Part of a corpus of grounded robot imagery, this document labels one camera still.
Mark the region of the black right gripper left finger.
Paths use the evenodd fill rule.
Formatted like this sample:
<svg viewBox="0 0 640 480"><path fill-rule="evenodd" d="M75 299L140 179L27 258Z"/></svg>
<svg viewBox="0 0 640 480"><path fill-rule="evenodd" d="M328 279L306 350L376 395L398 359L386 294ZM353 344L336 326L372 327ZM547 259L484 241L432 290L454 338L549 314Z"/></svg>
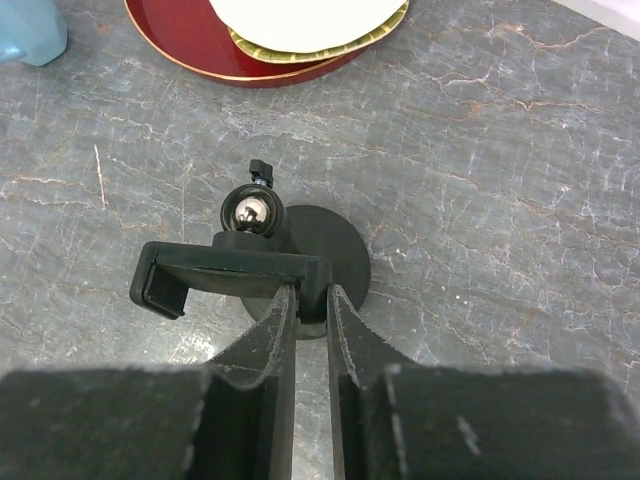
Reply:
<svg viewBox="0 0 640 480"><path fill-rule="evenodd" d="M294 287L203 364L17 370L1 379L5 479L287 479Z"/></svg>

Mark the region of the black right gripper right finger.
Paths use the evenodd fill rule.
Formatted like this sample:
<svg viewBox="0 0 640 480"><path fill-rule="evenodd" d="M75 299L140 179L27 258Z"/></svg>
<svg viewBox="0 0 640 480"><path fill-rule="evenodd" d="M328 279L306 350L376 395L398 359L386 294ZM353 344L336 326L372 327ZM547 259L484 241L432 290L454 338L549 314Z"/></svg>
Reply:
<svg viewBox="0 0 640 480"><path fill-rule="evenodd" d="M635 479L639 417L588 369L416 363L327 293L338 479Z"/></svg>

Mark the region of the black phone stand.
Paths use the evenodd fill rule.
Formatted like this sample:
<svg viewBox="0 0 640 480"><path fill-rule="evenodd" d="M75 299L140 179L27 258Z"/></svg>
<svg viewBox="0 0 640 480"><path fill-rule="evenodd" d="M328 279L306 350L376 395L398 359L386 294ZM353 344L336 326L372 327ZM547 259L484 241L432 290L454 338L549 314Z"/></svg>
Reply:
<svg viewBox="0 0 640 480"><path fill-rule="evenodd" d="M360 308L369 291L369 252L357 229L332 210L286 207L273 188L273 168L249 164L251 181L220 208L221 231L210 245L151 241L140 253L129 295L138 306L176 320L192 290L241 299L260 320L277 290L297 294L297 336L326 334L327 290L337 284Z"/></svg>

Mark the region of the patterned plate under white plate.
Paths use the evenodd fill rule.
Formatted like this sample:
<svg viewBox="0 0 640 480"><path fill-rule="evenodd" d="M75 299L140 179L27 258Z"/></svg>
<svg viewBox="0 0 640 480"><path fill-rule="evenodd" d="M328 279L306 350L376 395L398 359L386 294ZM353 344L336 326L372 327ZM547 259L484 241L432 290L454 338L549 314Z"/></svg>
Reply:
<svg viewBox="0 0 640 480"><path fill-rule="evenodd" d="M393 14L389 20L387 20L380 27L376 28L370 33L364 35L363 37L342 46L320 50L313 53L292 53L269 50L241 38L237 33L233 32L226 25L225 26L227 27L227 30L235 45L241 50L241 52L248 55L249 57L269 64L301 64L339 57L360 48L364 48L366 46L374 44L384 37L388 36L391 32L393 32L397 27L400 26L409 10L410 3L408 1L404 2L405 5L401 7L401 9L395 14Z"/></svg>

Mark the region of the red round tray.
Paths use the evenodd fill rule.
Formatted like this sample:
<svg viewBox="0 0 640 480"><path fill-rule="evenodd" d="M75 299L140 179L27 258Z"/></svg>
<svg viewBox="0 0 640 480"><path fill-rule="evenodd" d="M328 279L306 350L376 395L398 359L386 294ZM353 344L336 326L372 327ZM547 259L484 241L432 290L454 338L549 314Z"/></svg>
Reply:
<svg viewBox="0 0 640 480"><path fill-rule="evenodd" d="M314 80L357 58L351 53L301 64L261 62L241 52L210 3L202 0L125 0L144 39L177 65L208 80L241 88L285 87Z"/></svg>

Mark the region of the white paper plate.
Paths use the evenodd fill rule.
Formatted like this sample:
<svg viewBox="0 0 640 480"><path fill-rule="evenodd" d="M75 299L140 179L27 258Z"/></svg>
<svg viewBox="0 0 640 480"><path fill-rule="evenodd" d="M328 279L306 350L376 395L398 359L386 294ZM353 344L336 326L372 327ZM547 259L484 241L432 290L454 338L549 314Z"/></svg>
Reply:
<svg viewBox="0 0 640 480"><path fill-rule="evenodd" d="M269 50L313 53L348 44L389 20L402 0L211 0L224 25Z"/></svg>

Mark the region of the blue white paper cup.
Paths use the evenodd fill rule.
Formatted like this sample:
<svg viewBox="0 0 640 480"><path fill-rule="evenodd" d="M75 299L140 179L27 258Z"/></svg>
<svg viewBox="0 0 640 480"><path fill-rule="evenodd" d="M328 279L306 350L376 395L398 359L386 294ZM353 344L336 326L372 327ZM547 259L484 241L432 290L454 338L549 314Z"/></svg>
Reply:
<svg viewBox="0 0 640 480"><path fill-rule="evenodd" d="M67 23L53 1L1 2L2 63L40 67L62 55L67 42Z"/></svg>

